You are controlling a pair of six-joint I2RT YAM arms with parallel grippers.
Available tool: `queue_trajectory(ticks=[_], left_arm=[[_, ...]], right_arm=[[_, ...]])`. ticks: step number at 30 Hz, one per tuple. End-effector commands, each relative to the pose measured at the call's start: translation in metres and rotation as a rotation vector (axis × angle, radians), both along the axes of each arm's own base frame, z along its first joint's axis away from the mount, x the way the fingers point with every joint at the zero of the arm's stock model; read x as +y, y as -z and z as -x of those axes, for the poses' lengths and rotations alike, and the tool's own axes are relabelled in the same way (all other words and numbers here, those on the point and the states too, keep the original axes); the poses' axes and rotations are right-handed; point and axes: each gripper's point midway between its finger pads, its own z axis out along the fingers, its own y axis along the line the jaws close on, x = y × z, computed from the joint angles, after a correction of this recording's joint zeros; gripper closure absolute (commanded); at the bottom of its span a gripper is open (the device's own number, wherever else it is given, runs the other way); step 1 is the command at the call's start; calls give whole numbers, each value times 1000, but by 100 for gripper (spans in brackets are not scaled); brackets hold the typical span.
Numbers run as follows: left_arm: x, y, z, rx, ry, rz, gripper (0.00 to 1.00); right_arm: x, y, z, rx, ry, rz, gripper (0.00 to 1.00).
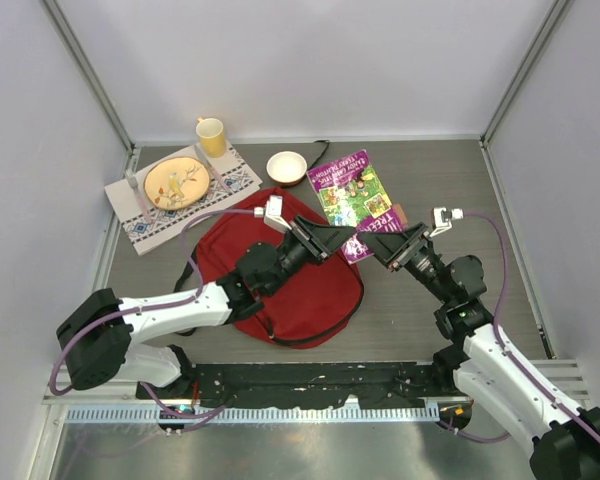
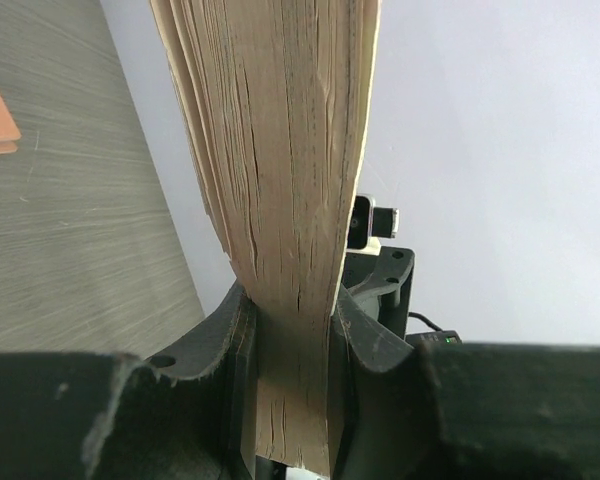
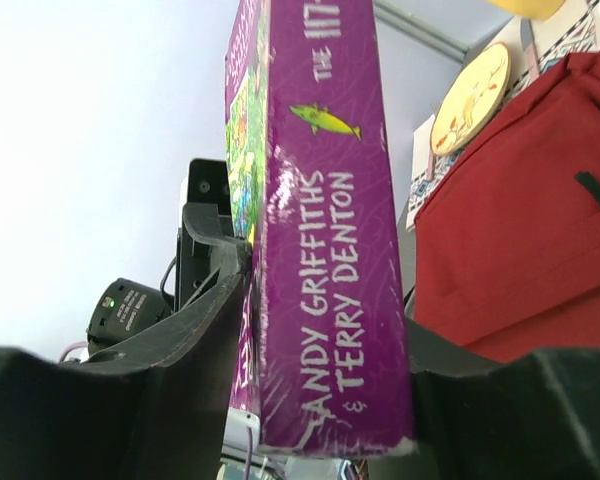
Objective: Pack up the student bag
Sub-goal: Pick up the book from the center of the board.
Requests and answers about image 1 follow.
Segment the purple treehouse paperback book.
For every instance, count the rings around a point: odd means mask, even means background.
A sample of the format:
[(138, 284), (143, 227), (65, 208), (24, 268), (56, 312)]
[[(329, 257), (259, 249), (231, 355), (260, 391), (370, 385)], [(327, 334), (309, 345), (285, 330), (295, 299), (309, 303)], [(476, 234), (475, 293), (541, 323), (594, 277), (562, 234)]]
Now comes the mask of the purple treehouse paperback book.
[(330, 225), (357, 232), (405, 228), (365, 150), (314, 167), (306, 176)]

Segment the red student backpack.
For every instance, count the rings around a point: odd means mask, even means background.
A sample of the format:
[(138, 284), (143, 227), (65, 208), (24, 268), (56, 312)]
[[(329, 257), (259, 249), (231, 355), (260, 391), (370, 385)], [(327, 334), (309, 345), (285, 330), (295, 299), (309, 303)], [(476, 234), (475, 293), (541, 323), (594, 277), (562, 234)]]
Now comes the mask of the red student backpack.
[(248, 218), (248, 209), (263, 205), (271, 195), (283, 198), (283, 218), (298, 215), (328, 224), (318, 213), (288, 191), (260, 190), (225, 213), (200, 239), (174, 289), (181, 291), (195, 271), (203, 280), (224, 287), (232, 309), (230, 321), (241, 332), (259, 340), (296, 349), (316, 347), (343, 328), (359, 308), (364, 285), (358, 269), (341, 249), (319, 265), (307, 264), (271, 297), (252, 292), (236, 271), (236, 262), (258, 242), (280, 245), (292, 229), (280, 233), (263, 221)]

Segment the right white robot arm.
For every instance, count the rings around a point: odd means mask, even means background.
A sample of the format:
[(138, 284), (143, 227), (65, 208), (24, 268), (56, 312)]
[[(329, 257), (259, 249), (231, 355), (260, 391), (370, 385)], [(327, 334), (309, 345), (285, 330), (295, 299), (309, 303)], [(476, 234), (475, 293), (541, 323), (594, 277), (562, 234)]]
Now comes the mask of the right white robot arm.
[(359, 238), (384, 267), (406, 270), (440, 302), (434, 318), (450, 344), (433, 356), (435, 389), (480, 404), (524, 450), (535, 478), (600, 479), (600, 408), (582, 407), (507, 337), (481, 300), (481, 261), (444, 263), (424, 224)]

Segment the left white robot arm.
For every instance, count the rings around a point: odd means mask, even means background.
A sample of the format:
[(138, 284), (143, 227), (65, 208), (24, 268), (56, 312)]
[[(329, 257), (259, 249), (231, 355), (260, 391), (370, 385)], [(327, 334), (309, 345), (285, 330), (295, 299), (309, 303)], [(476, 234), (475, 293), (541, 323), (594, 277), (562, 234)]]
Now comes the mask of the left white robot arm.
[(195, 290), (140, 299), (119, 299), (110, 288), (93, 292), (56, 331), (61, 354), (52, 372), (65, 368), (70, 384), (59, 388), (51, 377), (50, 390), (57, 396), (90, 390), (125, 373), (170, 398), (185, 397), (193, 385), (186, 363), (171, 348), (156, 349), (148, 341), (248, 319), (303, 267), (324, 263), (356, 232), (302, 216), (281, 231), (279, 245), (251, 245), (234, 270)]

